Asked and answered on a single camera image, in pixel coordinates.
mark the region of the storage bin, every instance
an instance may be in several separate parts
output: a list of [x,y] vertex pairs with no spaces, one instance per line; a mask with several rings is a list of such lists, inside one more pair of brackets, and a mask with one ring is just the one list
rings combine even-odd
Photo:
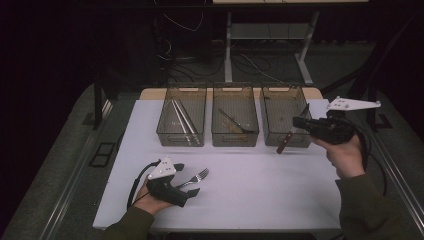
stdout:
[[[261,113],[265,145],[279,146],[293,127],[293,117],[306,107],[300,85],[290,83],[261,84]],[[311,143],[309,133],[297,129],[287,147],[307,148]]]
[[202,147],[206,83],[169,83],[156,129],[162,146]]
[[250,83],[213,85],[211,130],[215,147],[256,146],[259,127]]

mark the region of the human hand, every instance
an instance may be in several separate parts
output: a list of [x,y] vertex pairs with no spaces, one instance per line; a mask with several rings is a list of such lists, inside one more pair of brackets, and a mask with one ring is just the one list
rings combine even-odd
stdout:
[[341,178],[351,178],[365,174],[362,166],[361,142],[357,135],[347,143],[332,145],[321,139],[311,137],[312,142],[327,150],[327,158],[336,168]]
[[146,187],[147,181],[147,178],[144,179],[143,186],[138,191],[136,200],[133,203],[134,207],[143,209],[144,211],[155,215],[160,210],[173,206],[171,203],[159,200],[150,195],[149,190]]

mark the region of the fork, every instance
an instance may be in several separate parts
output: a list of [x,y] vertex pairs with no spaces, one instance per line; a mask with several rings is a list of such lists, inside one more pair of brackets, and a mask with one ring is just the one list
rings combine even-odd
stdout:
[[209,174],[209,169],[205,168],[203,171],[198,173],[196,176],[192,177],[189,181],[187,181],[187,182],[185,182],[181,185],[178,185],[175,188],[180,189],[180,188],[185,187],[189,184],[198,183],[198,182],[202,181],[203,179],[205,179],[205,177],[208,176],[208,174]]

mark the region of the white table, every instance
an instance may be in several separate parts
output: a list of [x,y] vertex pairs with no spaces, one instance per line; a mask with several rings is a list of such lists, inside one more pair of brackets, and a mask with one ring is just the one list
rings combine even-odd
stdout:
[[[325,116],[327,100],[308,101],[314,118]],[[207,101],[204,147],[162,147],[156,135],[162,104],[163,100],[136,102],[93,223],[95,228],[119,221],[134,179],[147,164],[166,156],[174,163],[185,164],[173,185],[206,167],[210,173],[205,180],[185,188],[200,188],[200,192],[184,208],[171,207],[157,214],[152,231],[302,232],[340,228],[340,196],[334,182],[337,175],[324,149],[311,144],[307,149],[286,148],[279,155],[276,147],[265,146],[262,132],[256,147],[213,147],[211,100]],[[256,107],[262,129],[258,101]]]

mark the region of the sleeve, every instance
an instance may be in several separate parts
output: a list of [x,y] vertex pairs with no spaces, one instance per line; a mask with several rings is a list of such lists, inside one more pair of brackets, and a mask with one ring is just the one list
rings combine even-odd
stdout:
[[347,239],[412,239],[402,227],[400,208],[378,192],[368,175],[336,184],[342,200],[340,225]]
[[102,240],[145,240],[153,215],[136,207],[130,207],[121,220],[106,228]]

